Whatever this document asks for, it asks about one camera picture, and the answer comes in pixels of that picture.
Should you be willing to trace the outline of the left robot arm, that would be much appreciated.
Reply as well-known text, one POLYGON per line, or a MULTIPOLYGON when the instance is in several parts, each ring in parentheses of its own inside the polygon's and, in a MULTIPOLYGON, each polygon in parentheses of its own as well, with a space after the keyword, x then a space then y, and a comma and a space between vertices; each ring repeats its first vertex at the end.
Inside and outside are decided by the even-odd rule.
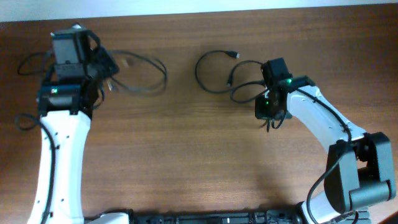
POLYGON ((86 138, 103 80, 119 72, 91 30, 51 34, 55 63, 38 91, 39 178, 29 223, 83 223, 81 175, 86 138))

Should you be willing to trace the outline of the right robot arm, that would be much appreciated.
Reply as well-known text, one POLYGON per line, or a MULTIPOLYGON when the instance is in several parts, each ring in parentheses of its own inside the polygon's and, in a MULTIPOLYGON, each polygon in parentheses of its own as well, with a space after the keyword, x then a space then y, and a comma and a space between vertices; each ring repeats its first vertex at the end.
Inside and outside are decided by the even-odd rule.
POLYGON ((255 116, 267 130, 292 117, 328 154, 325 172, 294 209, 267 211, 268 223, 367 223, 366 209, 396 197, 392 146, 382 132, 368 133, 343 116, 307 76, 293 77, 284 59, 261 65, 265 92, 255 116))

